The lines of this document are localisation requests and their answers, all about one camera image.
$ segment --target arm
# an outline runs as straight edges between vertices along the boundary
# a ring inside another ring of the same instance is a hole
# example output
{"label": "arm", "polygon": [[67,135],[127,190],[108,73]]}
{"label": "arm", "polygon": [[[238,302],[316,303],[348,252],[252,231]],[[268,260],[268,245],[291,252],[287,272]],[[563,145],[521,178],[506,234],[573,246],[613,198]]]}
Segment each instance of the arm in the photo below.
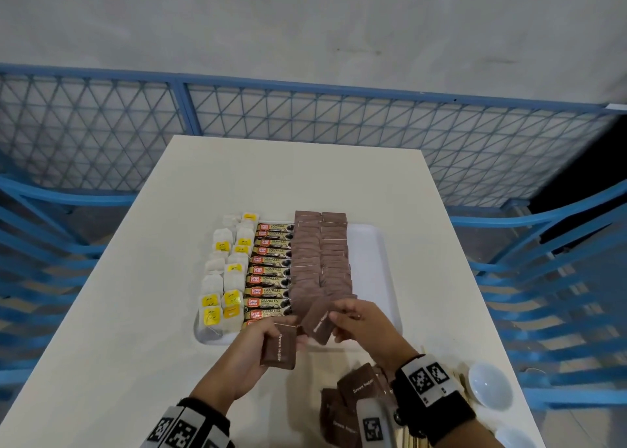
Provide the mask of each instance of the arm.
{"label": "arm", "polygon": [[335,305],[341,311],[329,316],[337,325],[333,331],[335,342],[357,341],[383,367],[388,379],[396,377],[393,390],[399,413],[412,436],[418,435],[420,427],[435,448],[502,448],[475,419],[474,411],[458,392],[425,407],[400,372],[401,367],[422,354],[405,341],[373,302],[344,299]]}
{"label": "arm", "polygon": [[[267,367],[260,365],[265,336],[278,336],[275,323],[295,322],[296,316],[272,317],[242,329],[189,397],[167,409],[140,448],[232,448],[226,413],[266,372]],[[297,348],[304,343],[306,336],[299,336]]]}

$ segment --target plastic tray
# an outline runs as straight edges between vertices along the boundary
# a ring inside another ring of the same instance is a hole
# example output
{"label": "plastic tray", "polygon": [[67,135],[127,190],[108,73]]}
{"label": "plastic tray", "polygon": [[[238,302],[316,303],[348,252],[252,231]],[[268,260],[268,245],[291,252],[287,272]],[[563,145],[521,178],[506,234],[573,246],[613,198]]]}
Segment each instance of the plastic tray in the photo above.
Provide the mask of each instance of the plastic tray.
{"label": "plastic tray", "polygon": [[[381,231],[364,223],[349,223],[346,230],[349,245],[350,275],[353,293],[359,299],[372,301],[379,306],[396,330],[403,333],[401,315],[388,264],[388,255]],[[194,321],[194,333],[198,327],[198,312]],[[230,344],[237,333],[225,334],[221,339],[201,343],[203,345]]]}

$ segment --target concrete wall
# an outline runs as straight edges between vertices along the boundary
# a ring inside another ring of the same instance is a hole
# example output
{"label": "concrete wall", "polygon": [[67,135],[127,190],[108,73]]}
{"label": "concrete wall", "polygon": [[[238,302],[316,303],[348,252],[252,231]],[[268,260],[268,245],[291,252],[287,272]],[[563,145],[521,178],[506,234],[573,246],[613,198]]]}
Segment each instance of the concrete wall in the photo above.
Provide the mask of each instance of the concrete wall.
{"label": "concrete wall", "polygon": [[625,0],[0,0],[0,62],[627,99]]}

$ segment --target metal mesh panel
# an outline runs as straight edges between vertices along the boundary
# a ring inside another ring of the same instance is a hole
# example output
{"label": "metal mesh panel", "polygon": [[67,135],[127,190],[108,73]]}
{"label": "metal mesh panel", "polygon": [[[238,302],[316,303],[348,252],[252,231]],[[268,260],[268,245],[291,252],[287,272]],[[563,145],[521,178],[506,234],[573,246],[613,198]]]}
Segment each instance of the metal mesh panel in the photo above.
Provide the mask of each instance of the metal mesh panel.
{"label": "metal mesh panel", "polygon": [[531,197],[611,116],[190,86],[203,135],[422,150],[447,205]]}
{"label": "metal mesh panel", "polygon": [[167,83],[0,74],[0,149],[46,187],[139,190],[181,133]]}

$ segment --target white table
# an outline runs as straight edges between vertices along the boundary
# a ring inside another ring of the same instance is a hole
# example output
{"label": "white table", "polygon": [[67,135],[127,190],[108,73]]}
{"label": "white table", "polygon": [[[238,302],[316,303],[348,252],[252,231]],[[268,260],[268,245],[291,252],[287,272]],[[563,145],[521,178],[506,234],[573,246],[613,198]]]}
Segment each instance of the white table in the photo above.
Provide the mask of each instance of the white table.
{"label": "white table", "polygon": [[[293,193],[297,184],[307,192]],[[404,336],[452,368],[501,367],[513,407],[477,407],[479,418],[544,447],[420,151],[187,136],[168,145],[0,426],[0,445],[139,446],[224,351],[192,335],[221,216],[257,210],[288,220],[296,209],[379,227]],[[232,438],[323,444],[319,390],[369,360],[355,344],[332,344],[301,353],[294,371],[270,369],[231,407]]]}

